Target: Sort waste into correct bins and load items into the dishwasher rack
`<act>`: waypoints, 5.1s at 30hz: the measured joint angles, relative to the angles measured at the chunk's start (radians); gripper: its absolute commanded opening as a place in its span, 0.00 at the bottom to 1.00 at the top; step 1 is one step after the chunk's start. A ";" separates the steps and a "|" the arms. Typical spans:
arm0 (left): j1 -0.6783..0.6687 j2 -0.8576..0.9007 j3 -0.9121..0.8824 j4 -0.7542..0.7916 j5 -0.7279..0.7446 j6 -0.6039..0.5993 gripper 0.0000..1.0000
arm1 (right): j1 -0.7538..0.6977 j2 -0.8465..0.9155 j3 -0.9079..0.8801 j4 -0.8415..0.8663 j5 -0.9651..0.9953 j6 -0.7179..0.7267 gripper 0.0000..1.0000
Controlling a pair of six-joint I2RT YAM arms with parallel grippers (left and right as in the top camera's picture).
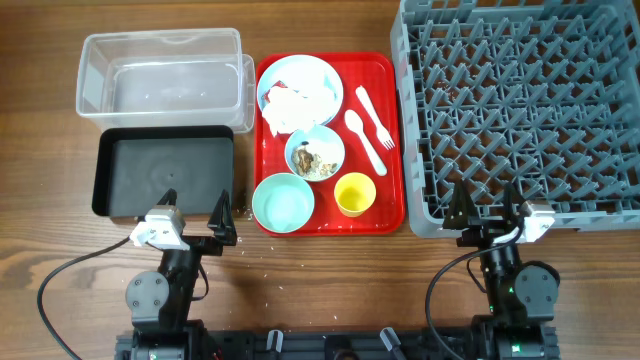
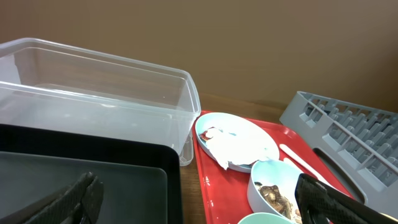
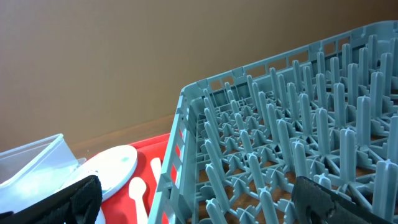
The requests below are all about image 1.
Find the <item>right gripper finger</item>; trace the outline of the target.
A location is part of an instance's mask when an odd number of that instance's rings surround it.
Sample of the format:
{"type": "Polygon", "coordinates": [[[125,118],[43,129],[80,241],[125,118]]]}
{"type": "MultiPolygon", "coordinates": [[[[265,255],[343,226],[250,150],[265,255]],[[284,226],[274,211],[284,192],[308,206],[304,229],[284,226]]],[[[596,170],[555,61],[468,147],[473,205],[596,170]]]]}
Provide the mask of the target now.
{"type": "Polygon", "coordinates": [[[504,219],[516,223],[519,219],[519,208],[524,198],[512,183],[507,183],[503,191],[504,219]]]}
{"type": "Polygon", "coordinates": [[[475,226],[478,219],[479,214],[467,190],[466,182],[457,181],[442,227],[447,230],[464,230],[475,226]]]}

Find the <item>mint green bowl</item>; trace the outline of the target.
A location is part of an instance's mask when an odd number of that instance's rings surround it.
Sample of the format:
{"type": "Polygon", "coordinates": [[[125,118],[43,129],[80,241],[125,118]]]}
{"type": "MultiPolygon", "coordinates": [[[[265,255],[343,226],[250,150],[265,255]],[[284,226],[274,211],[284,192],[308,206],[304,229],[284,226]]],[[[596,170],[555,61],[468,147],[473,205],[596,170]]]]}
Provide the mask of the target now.
{"type": "Polygon", "coordinates": [[[291,173],[268,176],[257,185],[252,196],[254,218],[264,229],[276,234],[301,229],[310,220],[314,208],[311,186],[291,173]]]}

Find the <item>food scraps and rice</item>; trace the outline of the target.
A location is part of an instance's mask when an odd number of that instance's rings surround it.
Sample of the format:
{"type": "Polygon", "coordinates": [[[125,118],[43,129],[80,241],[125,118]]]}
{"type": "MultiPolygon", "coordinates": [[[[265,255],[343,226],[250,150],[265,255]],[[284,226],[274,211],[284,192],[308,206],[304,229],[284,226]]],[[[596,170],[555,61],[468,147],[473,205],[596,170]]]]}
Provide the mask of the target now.
{"type": "Polygon", "coordinates": [[[321,181],[333,175],[338,168],[340,151],[327,142],[303,142],[291,155],[295,172],[306,180],[321,181]]]}

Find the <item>white plastic fork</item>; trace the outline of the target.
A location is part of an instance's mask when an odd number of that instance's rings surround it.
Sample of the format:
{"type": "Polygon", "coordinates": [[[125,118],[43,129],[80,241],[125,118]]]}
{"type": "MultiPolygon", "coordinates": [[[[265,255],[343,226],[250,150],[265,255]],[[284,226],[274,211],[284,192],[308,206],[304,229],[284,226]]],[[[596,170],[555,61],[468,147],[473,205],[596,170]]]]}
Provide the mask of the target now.
{"type": "Polygon", "coordinates": [[[384,146],[385,149],[390,150],[394,148],[395,143],[389,131],[382,125],[380,117],[371,101],[367,90],[363,86],[358,86],[355,90],[355,94],[376,128],[376,136],[378,141],[384,146]]]}

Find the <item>yellow plastic cup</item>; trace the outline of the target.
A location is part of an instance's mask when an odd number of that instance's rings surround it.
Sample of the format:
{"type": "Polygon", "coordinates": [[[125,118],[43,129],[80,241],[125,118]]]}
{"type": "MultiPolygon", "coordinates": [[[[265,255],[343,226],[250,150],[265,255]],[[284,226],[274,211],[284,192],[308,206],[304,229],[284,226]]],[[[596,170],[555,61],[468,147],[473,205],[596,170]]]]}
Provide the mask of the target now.
{"type": "Polygon", "coordinates": [[[347,217],[359,217],[375,202],[376,185],[366,174],[351,172],[343,175],[334,187],[334,199],[340,212],[347,217]]]}

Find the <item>small light blue bowl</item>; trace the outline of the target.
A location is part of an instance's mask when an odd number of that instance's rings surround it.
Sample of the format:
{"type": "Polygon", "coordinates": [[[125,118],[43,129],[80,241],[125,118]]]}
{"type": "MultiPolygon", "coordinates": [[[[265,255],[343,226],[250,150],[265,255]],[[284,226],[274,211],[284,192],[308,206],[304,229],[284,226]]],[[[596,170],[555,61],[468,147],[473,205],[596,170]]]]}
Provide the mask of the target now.
{"type": "Polygon", "coordinates": [[[331,128],[317,125],[297,130],[287,140],[284,159],[294,175],[309,182],[322,182],[342,167],[346,150],[341,137],[331,128]]]}

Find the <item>white napkin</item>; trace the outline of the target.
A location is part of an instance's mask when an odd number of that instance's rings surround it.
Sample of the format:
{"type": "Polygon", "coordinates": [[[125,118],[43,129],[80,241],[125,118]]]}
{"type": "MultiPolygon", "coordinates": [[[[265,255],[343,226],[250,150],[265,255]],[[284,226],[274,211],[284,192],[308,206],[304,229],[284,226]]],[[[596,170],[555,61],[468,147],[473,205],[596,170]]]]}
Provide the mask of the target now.
{"type": "Polygon", "coordinates": [[[306,78],[298,87],[284,80],[289,90],[279,100],[264,105],[263,119],[272,136],[308,131],[333,117],[336,94],[327,83],[325,71],[303,73],[306,78]]]}

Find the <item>red snack wrapper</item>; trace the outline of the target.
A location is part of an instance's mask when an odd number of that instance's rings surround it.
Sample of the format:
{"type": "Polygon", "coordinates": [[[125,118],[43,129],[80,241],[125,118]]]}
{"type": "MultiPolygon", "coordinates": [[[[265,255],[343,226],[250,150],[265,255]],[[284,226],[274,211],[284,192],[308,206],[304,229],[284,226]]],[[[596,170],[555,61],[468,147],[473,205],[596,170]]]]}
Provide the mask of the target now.
{"type": "Polygon", "coordinates": [[[274,101],[281,99],[289,90],[289,87],[282,81],[277,81],[273,84],[263,95],[263,100],[266,104],[270,104],[274,101]]]}

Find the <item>white plastic spoon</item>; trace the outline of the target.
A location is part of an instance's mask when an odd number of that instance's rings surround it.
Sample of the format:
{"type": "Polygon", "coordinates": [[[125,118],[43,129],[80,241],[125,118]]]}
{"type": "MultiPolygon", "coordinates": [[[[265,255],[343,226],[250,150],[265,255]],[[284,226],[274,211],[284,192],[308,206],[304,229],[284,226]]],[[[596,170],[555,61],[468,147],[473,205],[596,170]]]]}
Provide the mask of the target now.
{"type": "Polygon", "coordinates": [[[347,128],[358,136],[375,173],[378,176],[386,176],[388,170],[384,165],[382,159],[372,146],[371,142],[365,135],[364,123],[360,116],[354,110],[348,109],[345,111],[344,119],[347,128]]]}

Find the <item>light blue plate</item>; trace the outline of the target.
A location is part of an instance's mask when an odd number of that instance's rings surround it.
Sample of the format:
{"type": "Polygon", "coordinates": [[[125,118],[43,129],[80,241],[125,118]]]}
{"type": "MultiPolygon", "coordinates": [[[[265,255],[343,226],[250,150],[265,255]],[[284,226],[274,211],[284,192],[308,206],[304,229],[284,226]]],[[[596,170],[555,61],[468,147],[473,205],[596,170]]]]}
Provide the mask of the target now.
{"type": "Polygon", "coordinates": [[[344,85],[326,60],[286,55],[264,69],[256,100],[271,133],[289,134],[331,122],[343,105],[344,85]]]}

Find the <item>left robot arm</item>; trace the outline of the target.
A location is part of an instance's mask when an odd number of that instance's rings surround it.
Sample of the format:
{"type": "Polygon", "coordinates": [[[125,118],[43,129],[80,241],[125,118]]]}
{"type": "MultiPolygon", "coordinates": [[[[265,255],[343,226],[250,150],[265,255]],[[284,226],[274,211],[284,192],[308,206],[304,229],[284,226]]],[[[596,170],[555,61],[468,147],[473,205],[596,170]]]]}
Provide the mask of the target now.
{"type": "Polygon", "coordinates": [[[221,192],[207,227],[210,236],[183,233],[186,222],[176,207],[177,192],[169,189],[138,222],[129,239],[137,247],[162,252],[157,270],[136,275],[128,284],[126,304],[133,333],[117,339],[116,359],[221,359],[222,350],[201,320],[188,318],[190,306],[201,298],[196,282],[205,279],[204,256],[220,256],[237,244],[230,194],[221,192]]]}

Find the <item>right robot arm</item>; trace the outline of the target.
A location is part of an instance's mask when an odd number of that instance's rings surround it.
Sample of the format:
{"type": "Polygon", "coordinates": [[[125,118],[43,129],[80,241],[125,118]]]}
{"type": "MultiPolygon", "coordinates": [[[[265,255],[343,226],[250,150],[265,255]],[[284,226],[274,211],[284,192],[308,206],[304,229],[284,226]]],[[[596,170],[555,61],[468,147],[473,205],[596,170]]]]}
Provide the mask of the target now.
{"type": "Polygon", "coordinates": [[[521,260],[519,246],[540,239],[554,224],[555,211],[545,201],[526,200],[512,184],[503,191],[503,215],[485,219],[461,181],[443,226],[459,230],[459,247],[476,251],[490,313],[476,315],[457,354],[463,359],[558,359],[554,319],[560,275],[542,261],[521,260]]]}

